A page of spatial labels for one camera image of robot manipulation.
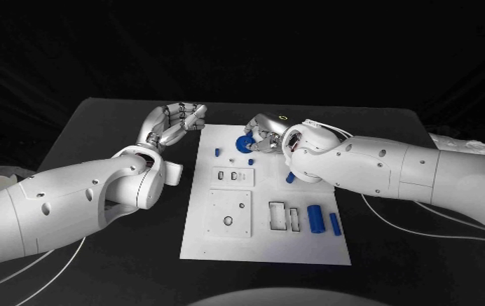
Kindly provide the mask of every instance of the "robotic hand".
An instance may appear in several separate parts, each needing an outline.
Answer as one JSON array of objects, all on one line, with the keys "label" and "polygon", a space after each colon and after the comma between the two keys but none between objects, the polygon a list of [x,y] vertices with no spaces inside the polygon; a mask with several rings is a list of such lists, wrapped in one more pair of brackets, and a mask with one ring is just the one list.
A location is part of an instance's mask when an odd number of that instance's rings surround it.
[{"label": "robotic hand", "polygon": [[159,106],[136,145],[110,159],[51,169],[0,191],[0,262],[58,249],[155,205],[164,184],[178,185],[182,174],[161,153],[188,131],[204,129],[207,109]]},{"label": "robotic hand", "polygon": [[285,116],[257,114],[244,132],[259,126],[263,140],[249,144],[247,149],[283,153],[285,163],[301,180],[324,180],[364,195],[436,205],[485,224],[484,155],[354,137],[309,119],[294,126],[286,122]]}]

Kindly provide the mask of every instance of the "blue part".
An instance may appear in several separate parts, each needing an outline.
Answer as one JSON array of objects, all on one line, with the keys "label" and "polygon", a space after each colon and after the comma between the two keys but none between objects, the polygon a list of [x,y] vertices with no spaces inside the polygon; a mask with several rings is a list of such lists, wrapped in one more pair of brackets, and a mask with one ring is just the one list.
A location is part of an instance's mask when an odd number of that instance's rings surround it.
[{"label": "blue part", "polygon": [[255,144],[256,140],[250,136],[240,136],[236,141],[236,148],[242,153],[252,153],[253,151],[246,148],[249,144]]},{"label": "blue part", "polygon": [[337,219],[335,213],[331,213],[331,221],[333,221],[335,236],[340,236],[343,234],[343,231],[341,231],[341,226],[340,226],[340,220]]},{"label": "blue part", "polygon": [[322,208],[320,205],[308,206],[308,219],[311,221],[311,230],[315,234],[325,232]]},{"label": "blue part", "polygon": [[295,174],[291,172],[286,177],[286,182],[294,183],[294,181],[295,181]]}]

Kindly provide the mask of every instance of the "circular hole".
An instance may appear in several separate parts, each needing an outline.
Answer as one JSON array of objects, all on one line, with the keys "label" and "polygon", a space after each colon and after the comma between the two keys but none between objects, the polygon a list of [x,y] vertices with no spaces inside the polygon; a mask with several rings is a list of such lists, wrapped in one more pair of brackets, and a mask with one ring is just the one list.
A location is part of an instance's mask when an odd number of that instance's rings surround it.
[{"label": "circular hole", "polygon": [[93,201],[93,189],[90,188],[90,189],[87,189],[86,190],[86,198],[89,199],[89,201]]},{"label": "circular hole", "polygon": [[224,224],[231,225],[233,224],[233,218],[230,216],[224,217]]},{"label": "circular hole", "polygon": [[48,202],[42,205],[42,213],[47,216],[51,214],[51,204]]}]

